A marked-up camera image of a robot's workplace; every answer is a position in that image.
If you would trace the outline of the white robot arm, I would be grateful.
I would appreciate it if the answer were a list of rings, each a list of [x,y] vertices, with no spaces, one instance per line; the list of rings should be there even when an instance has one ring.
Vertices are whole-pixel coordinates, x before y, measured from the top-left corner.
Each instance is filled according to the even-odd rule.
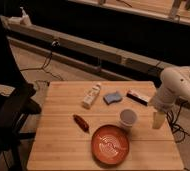
[[[153,129],[160,129],[179,97],[190,103],[190,66],[167,67],[160,74],[161,85],[148,105],[153,106]]]

